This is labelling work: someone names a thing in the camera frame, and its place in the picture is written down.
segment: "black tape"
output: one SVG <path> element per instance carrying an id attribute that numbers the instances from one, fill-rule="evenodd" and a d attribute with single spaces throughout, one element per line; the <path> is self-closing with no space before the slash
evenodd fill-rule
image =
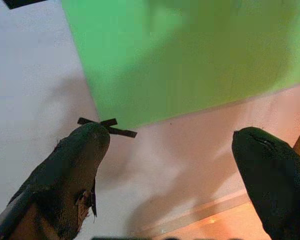
<path id="1" fill-rule="evenodd" d="M 16 9 L 29 4 L 36 4 L 46 0 L 3 0 L 9 9 Z"/>
<path id="2" fill-rule="evenodd" d="M 80 117 L 78 119 L 77 123 L 80 124 L 80 125 L 83 125 L 83 124 L 87 124 L 87 123 L 96 123 L 96 122 L 92 121 L 92 120 L 89 120 L 89 119 L 86 119 L 84 117 Z M 105 120 L 105 121 L 101 121 L 100 124 L 102 126 L 104 126 L 109 131 L 110 134 L 126 136 L 126 137 L 129 137 L 129 138 L 135 138 L 137 136 L 137 132 L 135 132 L 135 131 L 121 130 L 121 129 L 118 129 L 118 128 L 111 127 L 113 125 L 118 124 L 118 122 L 115 118 Z"/>

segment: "green board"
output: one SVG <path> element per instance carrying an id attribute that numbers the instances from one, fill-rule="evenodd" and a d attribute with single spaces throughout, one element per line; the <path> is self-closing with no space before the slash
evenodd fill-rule
<path id="1" fill-rule="evenodd" d="M 134 128 L 300 83 L 300 0 L 62 0 L 101 120 Z"/>

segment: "black object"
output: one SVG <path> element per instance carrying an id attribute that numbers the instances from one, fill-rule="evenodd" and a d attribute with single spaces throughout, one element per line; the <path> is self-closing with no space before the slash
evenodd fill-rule
<path id="1" fill-rule="evenodd" d="M 234 132 L 232 152 L 264 230 L 273 240 L 300 240 L 300 156 L 256 127 Z"/>
<path id="2" fill-rule="evenodd" d="M 80 117 L 78 119 L 78 124 L 83 125 L 86 123 L 95 123 L 95 121 Z M 109 120 L 105 120 L 105 121 L 101 121 L 100 124 L 102 126 L 104 126 L 110 134 L 115 134 L 115 135 L 122 135 L 122 136 L 126 136 L 129 138 L 135 138 L 137 136 L 137 132 L 135 131 L 130 131 L 130 130 L 121 130 L 121 129 L 117 129 L 114 127 L 111 127 L 113 125 L 117 125 L 117 120 L 115 118 L 109 119 Z"/>
<path id="3" fill-rule="evenodd" d="M 60 239 L 74 239 L 88 209 L 96 213 L 95 176 L 109 143 L 108 130 L 96 122 L 62 139 L 0 215 L 0 239 L 9 238 L 31 203 L 36 203 Z"/>
<path id="4" fill-rule="evenodd" d="M 29 4 L 36 4 L 46 0 L 3 0 L 9 9 L 16 9 Z"/>

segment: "white surface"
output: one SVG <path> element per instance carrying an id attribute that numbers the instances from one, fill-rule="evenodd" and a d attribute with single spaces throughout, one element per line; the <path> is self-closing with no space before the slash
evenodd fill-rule
<path id="1" fill-rule="evenodd" d="M 61 3 L 8 10 L 0 1 L 0 212 L 78 117 L 97 120 Z M 77 239 L 124 236 L 242 190 L 234 130 L 257 126 L 291 145 L 300 86 L 112 136 L 97 174 L 98 218 Z"/>

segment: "green sheet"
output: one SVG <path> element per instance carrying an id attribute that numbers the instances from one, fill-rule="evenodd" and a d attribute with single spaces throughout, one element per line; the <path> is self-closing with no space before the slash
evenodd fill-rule
<path id="1" fill-rule="evenodd" d="M 300 0 L 62 0 L 101 120 L 134 128 L 300 83 Z"/>

